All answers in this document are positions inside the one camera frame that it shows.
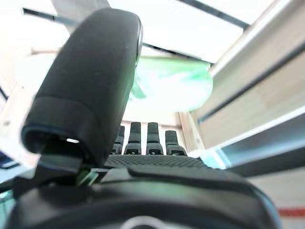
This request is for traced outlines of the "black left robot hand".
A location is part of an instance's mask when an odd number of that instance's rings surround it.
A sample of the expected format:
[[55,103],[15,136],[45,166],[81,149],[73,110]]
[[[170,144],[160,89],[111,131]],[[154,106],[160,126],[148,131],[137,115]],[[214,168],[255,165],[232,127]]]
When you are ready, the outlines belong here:
[[178,155],[113,155],[142,45],[131,12],[104,8],[67,40],[21,128],[40,154],[12,183],[7,229],[280,229],[270,198],[243,177]]

